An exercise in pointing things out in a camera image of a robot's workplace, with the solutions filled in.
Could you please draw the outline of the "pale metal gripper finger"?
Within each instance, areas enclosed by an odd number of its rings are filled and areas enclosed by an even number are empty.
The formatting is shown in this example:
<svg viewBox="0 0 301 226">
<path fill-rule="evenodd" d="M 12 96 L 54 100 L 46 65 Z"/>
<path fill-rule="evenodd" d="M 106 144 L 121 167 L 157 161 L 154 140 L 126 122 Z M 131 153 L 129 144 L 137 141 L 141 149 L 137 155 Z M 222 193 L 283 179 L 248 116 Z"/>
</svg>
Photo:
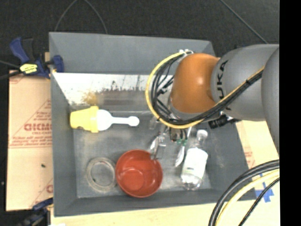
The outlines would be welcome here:
<svg viewBox="0 0 301 226">
<path fill-rule="evenodd" d="M 158 135 L 150 145 L 150 157 L 152 160 L 159 160 L 163 158 L 166 149 L 165 135 Z"/>
<path fill-rule="evenodd" d="M 148 129 L 150 131 L 161 131 L 162 125 L 163 124 L 155 116 L 152 116 L 149 121 Z"/>
</svg>

